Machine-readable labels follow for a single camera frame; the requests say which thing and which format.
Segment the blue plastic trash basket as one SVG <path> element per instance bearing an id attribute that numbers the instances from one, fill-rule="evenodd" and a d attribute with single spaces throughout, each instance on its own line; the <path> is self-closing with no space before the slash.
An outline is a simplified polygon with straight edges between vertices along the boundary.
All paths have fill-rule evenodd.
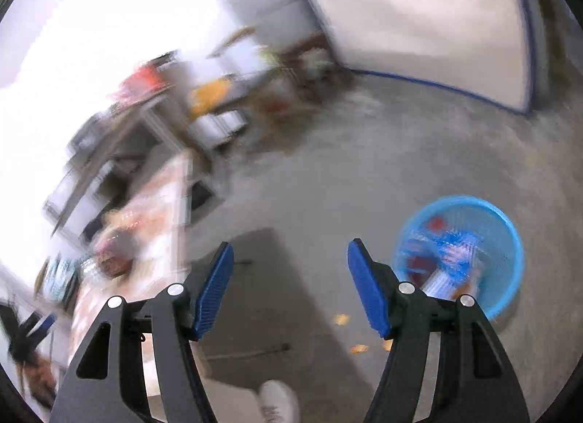
<path id="1" fill-rule="evenodd" d="M 405 223 L 391 267 L 399 280 L 432 298 L 473 296 L 495 320 L 518 295 L 525 252 L 518 230 L 499 208 L 472 196 L 446 196 Z"/>

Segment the white shoe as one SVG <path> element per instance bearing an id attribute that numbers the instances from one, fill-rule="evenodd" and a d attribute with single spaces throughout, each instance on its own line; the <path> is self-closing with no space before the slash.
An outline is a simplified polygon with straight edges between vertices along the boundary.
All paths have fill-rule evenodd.
<path id="1" fill-rule="evenodd" d="M 258 391 L 263 417 L 268 423 L 300 423 L 296 393 L 283 381 L 269 380 Z"/>

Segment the pink plastic bags pile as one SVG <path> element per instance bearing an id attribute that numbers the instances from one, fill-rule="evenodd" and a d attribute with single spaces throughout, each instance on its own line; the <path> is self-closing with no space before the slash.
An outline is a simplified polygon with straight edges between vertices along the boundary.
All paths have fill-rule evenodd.
<path id="1" fill-rule="evenodd" d="M 166 87 L 167 83 L 160 76 L 157 69 L 151 64 L 146 64 L 138 68 L 120 84 L 116 100 L 122 104 L 137 103 L 159 93 Z"/>

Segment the white mattress blue trim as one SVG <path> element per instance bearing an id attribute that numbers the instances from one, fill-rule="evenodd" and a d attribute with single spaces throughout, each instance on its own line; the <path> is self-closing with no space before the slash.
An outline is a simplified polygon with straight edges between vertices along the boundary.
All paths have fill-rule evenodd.
<path id="1" fill-rule="evenodd" d="M 339 62 L 525 113 L 536 92 L 536 0 L 309 0 Z"/>

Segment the wooden side table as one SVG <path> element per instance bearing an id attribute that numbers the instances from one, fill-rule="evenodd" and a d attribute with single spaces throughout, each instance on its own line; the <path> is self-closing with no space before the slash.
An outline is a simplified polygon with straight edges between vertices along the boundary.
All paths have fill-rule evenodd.
<path id="1" fill-rule="evenodd" d="M 190 131 L 187 100 L 176 83 L 118 100 L 77 131 L 68 144 L 72 157 L 65 175 L 43 206 L 51 233 L 90 242 L 97 218 L 125 201 L 133 177 L 157 144 L 175 153 L 191 149 L 195 170 L 211 171 L 211 156 Z"/>

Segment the orange plastic bag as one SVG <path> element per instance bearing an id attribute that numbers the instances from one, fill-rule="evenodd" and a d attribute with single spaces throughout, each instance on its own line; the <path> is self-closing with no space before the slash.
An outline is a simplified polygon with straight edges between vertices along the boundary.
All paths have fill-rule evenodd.
<path id="1" fill-rule="evenodd" d="M 225 101 L 231 86 L 231 79 L 221 77 L 203 83 L 192 90 L 189 97 L 190 118 L 196 120 L 211 113 L 215 107 Z"/>

